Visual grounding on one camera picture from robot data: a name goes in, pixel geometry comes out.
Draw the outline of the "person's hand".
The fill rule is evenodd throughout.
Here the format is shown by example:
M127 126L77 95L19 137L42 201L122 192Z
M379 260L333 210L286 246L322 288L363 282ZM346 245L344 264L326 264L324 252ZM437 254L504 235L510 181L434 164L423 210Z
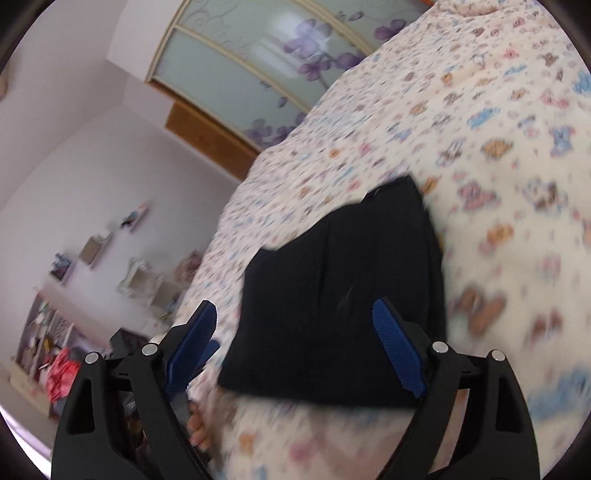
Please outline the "person's hand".
M204 423L204 417L201 415L197 404L188 402L189 418L186 422L186 430L189 436L190 444L198 450L204 452L211 448L211 435L207 431Z

